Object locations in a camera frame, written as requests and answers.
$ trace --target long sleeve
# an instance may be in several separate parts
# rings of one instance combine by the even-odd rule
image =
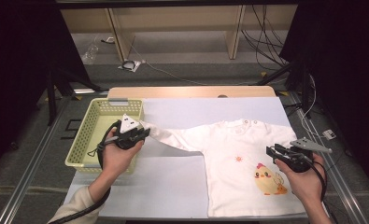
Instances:
[[[210,138],[213,126],[201,125],[190,129],[161,129],[154,124],[141,121],[149,136],[168,146],[186,151],[204,151],[208,147],[205,139]]]
[[[88,187],[82,187],[78,189],[73,197],[71,198],[69,203],[63,204],[57,211],[55,216],[49,221],[52,222],[54,220],[57,220],[62,217],[67,217],[72,214],[75,214],[76,212],[82,211],[83,209],[93,205],[94,202],[91,198],[91,195],[88,191]],[[96,208],[94,211],[90,212],[89,214],[79,217],[77,219],[74,219],[70,222],[70,224],[80,223],[80,224],[91,224],[95,223],[100,210],[103,208],[103,205]]]

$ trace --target white table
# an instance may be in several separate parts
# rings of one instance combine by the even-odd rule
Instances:
[[[257,119],[290,126],[277,97],[146,98],[144,112],[145,121],[162,128],[190,128],[236,119]],[[78,188],[89,185],[95,178],[96,175],[76,172],[65,201]],[[207,218],[207,201],[202,154],[181,151],[147,138],[146,144],[137,155],[135,171],[117,179],[100,217],[204,219]],[[246,219],[305,217],[306,214],[297,214]]]

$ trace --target plastic basket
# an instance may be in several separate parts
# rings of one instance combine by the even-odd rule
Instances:
[[[88,155],[96,149],[112,123],[127,114],[132,119],[143,119],[143,102],[138,99],[128,99],[125,105],[111,105],[107,98],[93,99],[85,117],[79,126],[73,145],[65,159],[65,165],[72,166],[83,173],[100,173],[97,154]],[[132,159],[127,173],[135,168],[135,157]]]

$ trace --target cartoon chick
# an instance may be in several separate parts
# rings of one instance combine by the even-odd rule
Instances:
[[[283,186],[283,177],[278,173],[273,174],[273,172],[262,163],[258,163],[257,169],[254,172],[254,178],[257,187],[264,195],[287,193],[287,189]]]

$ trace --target white shirt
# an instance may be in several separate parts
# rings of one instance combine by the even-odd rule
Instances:
[[[287,177],[266,155],[266,147],[290,146],[291,127],[239,119],[190,129],[159,129],[141,121],[149,136],[205,157],[209,217],[254,217],[305,211]]]

